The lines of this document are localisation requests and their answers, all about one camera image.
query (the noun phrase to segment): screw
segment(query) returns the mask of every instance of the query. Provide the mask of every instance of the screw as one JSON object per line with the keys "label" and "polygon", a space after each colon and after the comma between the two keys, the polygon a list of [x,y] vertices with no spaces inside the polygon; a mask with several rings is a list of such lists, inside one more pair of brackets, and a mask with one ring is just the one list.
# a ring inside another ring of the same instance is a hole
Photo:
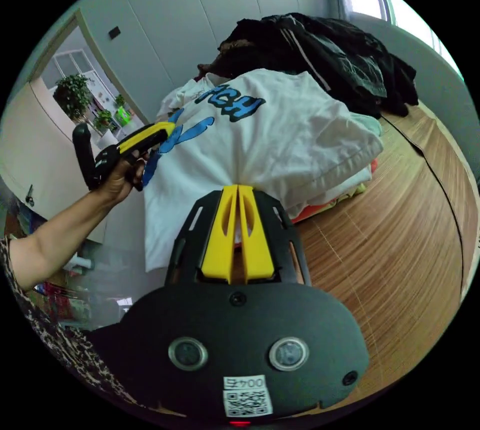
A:
{"label": "screw", "polygon": [[341,381],[343,385],[349,386],[357,381],[359,374],[356,371],[349,371]]}
{"label": "screw", "polygon": [[247,296],[241,291],[236,291],[230,295],[229,300],[233,306],[243,306],[247,302]]}

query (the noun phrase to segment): white label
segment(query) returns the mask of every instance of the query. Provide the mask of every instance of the white label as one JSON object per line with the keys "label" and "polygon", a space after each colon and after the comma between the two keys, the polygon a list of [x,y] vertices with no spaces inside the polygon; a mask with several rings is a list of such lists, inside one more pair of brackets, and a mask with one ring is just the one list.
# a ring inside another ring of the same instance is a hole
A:
{"label": "white label", "polygon": [[265,375],[224,376],[223,405],[227,416],[263,416],[274,411]]}

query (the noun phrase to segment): qr code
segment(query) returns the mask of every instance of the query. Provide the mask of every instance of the qr code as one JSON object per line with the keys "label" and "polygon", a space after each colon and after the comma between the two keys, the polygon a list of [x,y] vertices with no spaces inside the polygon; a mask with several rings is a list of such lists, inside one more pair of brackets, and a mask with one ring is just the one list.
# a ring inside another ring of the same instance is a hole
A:
{"label": "qr code", "polygon": [[272,413],[272,402],[266,388],[245,391],[223,391],[227,416],[261,416]]}

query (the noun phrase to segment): green container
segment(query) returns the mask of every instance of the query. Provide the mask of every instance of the green container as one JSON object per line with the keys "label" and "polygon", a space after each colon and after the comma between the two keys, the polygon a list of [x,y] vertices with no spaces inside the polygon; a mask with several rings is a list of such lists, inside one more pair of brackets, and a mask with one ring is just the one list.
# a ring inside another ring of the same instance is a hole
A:
{"label": "green container", "polygon": [[118,124],[123,128],[127,123],[130,122],[132,117],[130,116],[130,113],[125,111],[123,106],[120,106],[115,113],[115,119],[117,120]]}

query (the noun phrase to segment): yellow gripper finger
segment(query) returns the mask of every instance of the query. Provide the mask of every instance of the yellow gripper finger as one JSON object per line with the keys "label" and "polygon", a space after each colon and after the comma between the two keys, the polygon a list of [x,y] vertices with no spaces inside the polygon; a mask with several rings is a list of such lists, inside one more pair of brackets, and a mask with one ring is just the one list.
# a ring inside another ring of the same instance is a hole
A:
{"label": "yellow gripper finger", "polygon": [[205,278],[230,284],[234,266],[235,218],[238,185],[224,186],[201,266]]}
{"label": "yellow gripper finger", "polygon": [[271,278],[274,264],[251,186],[238,186],[240,206],[241,250],[245,283],[249,280]]}
{"label": "yellow gripper finger", "polygon": [[155,123],[154,125],[148,126],[143,131],[139,131],[138,133],[132,135],[131,138],[124,141],[123,143],[120,143],[118,146],[118,151],[120,153],[124,153],[125,151],[128,151],[131,147],[137,145],[141,141],[154,135],[156,132],[160,130],[165,130],[167,137],[170,137],[174,129],[175,129],[175,123],[160,121],[159,123]]}

